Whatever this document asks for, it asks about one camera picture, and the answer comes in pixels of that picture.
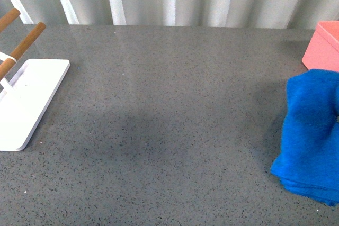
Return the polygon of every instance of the speckled gray surface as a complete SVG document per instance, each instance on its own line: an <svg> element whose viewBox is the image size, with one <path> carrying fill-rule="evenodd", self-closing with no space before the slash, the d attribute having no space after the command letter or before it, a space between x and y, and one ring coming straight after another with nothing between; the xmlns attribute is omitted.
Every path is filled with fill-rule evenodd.
<svg viewBox="0 0 339 226"><path fill-rule="evenodd" d="M0 225L337 225L269 173L312 33L48 26L24 59L71 67L26 149L1 152Z"/></svg>

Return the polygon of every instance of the folded blue cloth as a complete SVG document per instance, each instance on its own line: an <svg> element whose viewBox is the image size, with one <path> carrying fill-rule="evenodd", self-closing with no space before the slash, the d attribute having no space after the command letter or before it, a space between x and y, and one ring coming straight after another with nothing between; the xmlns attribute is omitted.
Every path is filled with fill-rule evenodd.
<svg viewBox="0 0 339 226"><path fill-rule="evenodd" d="M281 153L271 173L285 189L339 203L339 73L312 69L287 82Z"/></svg>

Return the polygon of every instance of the wooden rod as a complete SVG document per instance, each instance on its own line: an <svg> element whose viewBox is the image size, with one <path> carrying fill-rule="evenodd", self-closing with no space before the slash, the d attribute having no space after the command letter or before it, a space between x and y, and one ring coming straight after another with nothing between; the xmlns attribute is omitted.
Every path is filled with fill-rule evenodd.
<svg viewBox="0 0 339 226"><path fill-rule="evenodd" d="M45 28L46 25L43 24L42 22L39 22L39 24L34 27L34 29L26 36L26 38L23 39L22 42L13 50L10 56L15 58L16 61L18 61ZM6 74L12 69L14 65L15 61L10 58L7 58L5 61L1 63L0 80L2 80L6 76Z"/></svg>
<svg viewBox="0 0 339 226"><path fill-rule="evenodd" d="M9 24L18 18L20 12L18 9L11 9L8 13L0 18L0 32L2 32Z"/></svg>

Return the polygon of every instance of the white stand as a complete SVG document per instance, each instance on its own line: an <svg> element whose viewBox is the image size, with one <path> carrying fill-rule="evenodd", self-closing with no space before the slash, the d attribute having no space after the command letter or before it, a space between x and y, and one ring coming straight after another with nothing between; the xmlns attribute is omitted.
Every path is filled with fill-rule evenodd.
<svg viewBox="0 0 339 226"><path fill-rule="evenodd" d="M69 60L29 59L0 81L0 151L24 149L63 80Z"/></svg>

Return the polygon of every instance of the pink box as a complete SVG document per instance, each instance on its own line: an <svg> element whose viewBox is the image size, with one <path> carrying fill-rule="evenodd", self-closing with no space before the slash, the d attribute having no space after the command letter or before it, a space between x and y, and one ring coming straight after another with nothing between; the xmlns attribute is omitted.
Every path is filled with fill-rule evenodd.
<svg viewBox="0 0 339 226"><path fill-rule="evenodd" d="M319 21L302 62L308 69L339 71L339 21Z"/></svg>

